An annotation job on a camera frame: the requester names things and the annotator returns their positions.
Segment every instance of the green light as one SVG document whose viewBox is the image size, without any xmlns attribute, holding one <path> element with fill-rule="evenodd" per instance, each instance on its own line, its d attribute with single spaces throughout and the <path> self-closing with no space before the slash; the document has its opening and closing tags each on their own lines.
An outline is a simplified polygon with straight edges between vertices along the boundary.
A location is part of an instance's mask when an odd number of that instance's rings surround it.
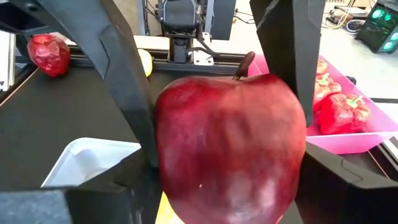
<svg viewBox="0 0 398 224">
<path fill-rule="evenodd" d="M 391 36 L 391 40 L 398 40 L 398 32 Z"/>
<path fill-rule="evenodd" d="M 384 14 L 384 11 L 383 11 L 382 9 L 376 9 L 376 10 L 372 13 L 372 18 L 373 18 L 373 19 L 378 19 L 378 18 L 380 18 L 383 14 Z"/>
<path fill-rule="evenodd" d="M 391 20 L 391 15 L 390 15 L 390 14 L 386 14 L 386 15 L 384 16 L 384 20 L 385 20 L 385 21 Z"/>
<path fill-rule="evenodd" d="M 392 42 L 387 42 L 384 44 L 383 50 L 390 50 L 393 46 L 394 44 Z"/>
</svg>

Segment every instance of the pink tray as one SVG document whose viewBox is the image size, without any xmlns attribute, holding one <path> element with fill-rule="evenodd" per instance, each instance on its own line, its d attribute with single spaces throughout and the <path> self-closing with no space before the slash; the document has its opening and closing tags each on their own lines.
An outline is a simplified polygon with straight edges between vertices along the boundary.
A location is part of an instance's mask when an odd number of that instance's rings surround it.
<svg viewBox="0 0 398 224">
<path fill-rule="evenodd" d="M 327 60 L 330 78 L 338 82 L 344 94 L 363 95 L 363 100 L 371 110 L 371 120 L 364 133 L 321 135 L 317 119 L 307 129 L 307 141 L 334 154 L 361 153 L 370 150 L 398 132 L 398 124 L 393 122 L 373 101 L 366 97 L 357 87 L 341 74 Z M 263 55 L 256 55 L 249 67 L 249 76 L 269 73 L 266 59 Z"/>
</svg>

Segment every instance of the yellow object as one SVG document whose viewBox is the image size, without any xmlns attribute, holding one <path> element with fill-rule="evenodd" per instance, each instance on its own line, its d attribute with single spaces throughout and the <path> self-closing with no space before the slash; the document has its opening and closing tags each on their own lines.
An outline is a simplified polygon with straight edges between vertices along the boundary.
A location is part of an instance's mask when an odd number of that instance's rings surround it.
<svg viewBox="0 0 398 224">
<path fill-rule="evenodd" d="M 142 66 L 144 67 L 145 75 L 148 77 L 152 73 L 152 56 L 144 49 L 138 49 L 139 57 L 141 58 Z"/>
<path fill-rule="evenodd" d="M 164 192 L 162 193 L 162 198 L 160 200 L 155 224 L 184 224 L 184 222 L 181 221 L 181 219 L 173 211 Z"/>
</svg>

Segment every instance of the white tray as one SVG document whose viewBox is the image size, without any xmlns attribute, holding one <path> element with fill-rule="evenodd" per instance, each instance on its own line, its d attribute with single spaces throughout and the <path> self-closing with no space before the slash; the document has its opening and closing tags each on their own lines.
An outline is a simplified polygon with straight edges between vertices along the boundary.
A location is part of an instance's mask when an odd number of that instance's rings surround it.
<svg viewBox="0 0 398 224">
<path fill-rule="evenodd" d="M 77 186 L 120 163 L 139 143 L 80 138 L 63 150 L 42 187 Z"/>
</svg>

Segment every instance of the red pepper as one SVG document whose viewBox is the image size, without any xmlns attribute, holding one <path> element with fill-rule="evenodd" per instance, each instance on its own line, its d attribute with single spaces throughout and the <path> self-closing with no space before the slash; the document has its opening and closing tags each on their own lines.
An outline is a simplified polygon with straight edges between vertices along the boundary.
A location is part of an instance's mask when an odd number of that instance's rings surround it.
<svg viewBox="0 0 398 224">
<path fill-rule="evenodd" d="M 322 134 L 350 134 L 364 130 L 370 110 L 362 96 L 336 93 L 325 98 L 319 112 Z"/>
<path fill-rule="evenodd" d="M 59 37 L 50 34 L 35 35 L 27 44 L 27 49 L 30 59 L 50 77 L 67 72 L 70 50 Z"/>
<path fill-rule="evenodd" d="M 319 111 L 323 99 L 328 95 L 339 92 L 341 92 L 341 85 L 332 78 L 329 78 L 329 73 L 317 76 L 315 79 L 315 91 L 313 96 L 313 111 Z"/>
<path fill-rule="evenodd" d="M 328 64 L 324 60 L 318 59 L 317 75 L 323 75 L 327 71 L 328 71 Z"/>
</svg>

